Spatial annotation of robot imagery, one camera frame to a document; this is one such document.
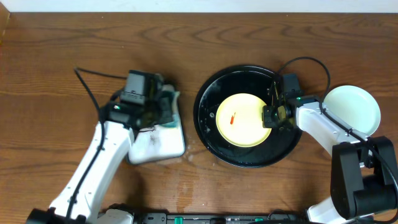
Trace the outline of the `light blue plate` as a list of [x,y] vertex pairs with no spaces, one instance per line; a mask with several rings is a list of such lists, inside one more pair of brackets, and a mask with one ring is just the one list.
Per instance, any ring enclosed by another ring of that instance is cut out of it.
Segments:
[[327,94],[324,103],[334,115],[369,136],[375,133],[380,125],[381,110],[377,101],[360,87],[336,87]]

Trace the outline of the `green yellow sponge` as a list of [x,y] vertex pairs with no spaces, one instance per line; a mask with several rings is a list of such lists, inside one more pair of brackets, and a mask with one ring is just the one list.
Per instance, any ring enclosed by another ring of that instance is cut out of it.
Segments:
[[159,124],[166,128],[175,128],[179,122],[177,100],[179,92],[163,91],[160,97],[160,119]]

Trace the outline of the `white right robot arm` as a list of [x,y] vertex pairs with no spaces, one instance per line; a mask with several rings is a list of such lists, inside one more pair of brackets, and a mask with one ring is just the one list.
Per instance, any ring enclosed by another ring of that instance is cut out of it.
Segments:
[[397,210],[397,161],[392,142],[352,128],[317,96],[283,98],[262,107],[265,128],[301,130],[330,155],[330,197],[307,210],[314,223],[375,223]]

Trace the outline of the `yellow plate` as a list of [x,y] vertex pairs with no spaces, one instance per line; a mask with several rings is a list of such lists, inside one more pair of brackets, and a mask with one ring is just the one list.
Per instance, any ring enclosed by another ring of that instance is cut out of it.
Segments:
[[219,133],[238,147],[253,147],[264,142],[271,133],[270,128],[263,126],[262,109],[265,105],[262,99],[248,93],[227,97],[216,112]]

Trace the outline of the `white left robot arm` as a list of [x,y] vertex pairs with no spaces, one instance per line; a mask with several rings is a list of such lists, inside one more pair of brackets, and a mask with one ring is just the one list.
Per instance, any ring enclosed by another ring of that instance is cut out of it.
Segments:
[[172,100],[159,74],[131,71],[126,86],[104,106],[78,168],[48,210],[33,209],[27,223],[95,223],[104,195],[137,133],[174,120]]

